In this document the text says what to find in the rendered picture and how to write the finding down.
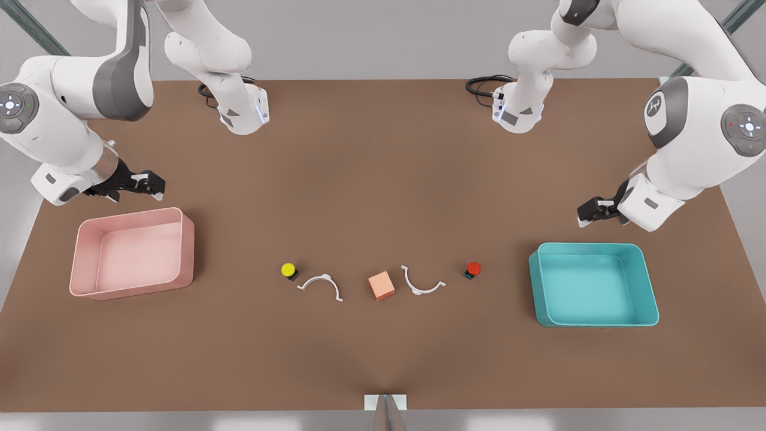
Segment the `blue storage box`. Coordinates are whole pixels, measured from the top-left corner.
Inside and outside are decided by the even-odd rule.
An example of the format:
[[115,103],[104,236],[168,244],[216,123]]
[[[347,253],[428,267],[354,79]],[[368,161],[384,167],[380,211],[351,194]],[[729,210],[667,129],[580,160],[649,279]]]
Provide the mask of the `blue storage box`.
[[642,250],[626,243],[547,242],[528,259],[543,327],[651,327],[659,311]]

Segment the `pink storage box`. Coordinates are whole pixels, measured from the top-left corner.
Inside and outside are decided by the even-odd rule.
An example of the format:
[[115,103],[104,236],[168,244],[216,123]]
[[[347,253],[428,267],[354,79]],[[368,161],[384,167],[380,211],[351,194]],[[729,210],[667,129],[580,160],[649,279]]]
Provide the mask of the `pink storage box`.
[[77,232],[69,292],[104,301],[187,287],[195,225],[180,208],[87,219]]

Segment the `silver frame post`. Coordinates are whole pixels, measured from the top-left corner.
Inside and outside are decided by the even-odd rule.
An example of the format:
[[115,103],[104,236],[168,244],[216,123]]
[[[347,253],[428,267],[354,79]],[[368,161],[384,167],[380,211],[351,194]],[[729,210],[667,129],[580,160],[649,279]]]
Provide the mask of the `silver frame post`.
[[36,19],[20,0],[0,0],[2,9],[10,19],[24,30],[47,54],[54,56],[69,56],[69,52]]
[[698,77],[762,84],[719,22],[698,0],[662,0],[665,21],[656,52],[688,66]]
[[375,412],[372,431],[408,431],[402,417],[402,410],[407,409],[405,394],[366,394],[364,410]]

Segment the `white curved bracket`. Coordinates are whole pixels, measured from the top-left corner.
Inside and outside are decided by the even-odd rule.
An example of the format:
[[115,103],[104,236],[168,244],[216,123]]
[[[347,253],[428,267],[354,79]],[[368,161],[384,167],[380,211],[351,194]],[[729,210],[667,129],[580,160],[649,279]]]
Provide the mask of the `white curved bracket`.
[[439,281],[439,282],[437,282],[437,284],[434,287],[432,287],[432,289],[428,289],[428,290],[419,289],[418,287],[415,287],[413,285],[413,283],[410,281],[410,278],[409,278],[409,268],[407,266],[405,266],[405,265],[402,265],[401,268],[404,271],[405,283],[407,284],[408,287],[410,287],[411,291],[416,296],[430,294],[430,293],[433,293],[433,292],[437,291],[437,289],[439,289],[440,287],[446,286],[446,284],[443,281]]
[[317,275],[314,277],[307,278],[306,281],[304,281],[301,284],[298,284],[298,286],[296,287],[301,291],[306,291],[306,289],[308,289],[309,286],[314,286],[314,284],[316,284],[317,282],[320,284],[322,283],[326,284],[327,286],[333,286],[334,300],[339,302],[344,302],[344,298],[341,295],[339,286],[334,281],[334,279],[328,274],[322,274],[322,275]]

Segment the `orange cube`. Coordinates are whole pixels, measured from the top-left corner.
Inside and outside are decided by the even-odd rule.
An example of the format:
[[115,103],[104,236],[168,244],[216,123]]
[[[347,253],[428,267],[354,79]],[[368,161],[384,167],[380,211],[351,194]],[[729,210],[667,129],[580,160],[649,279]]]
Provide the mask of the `orange cube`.
[[376,301],[390,297],[395,293],[394,284],[388,272],[381,272],[367,279]]

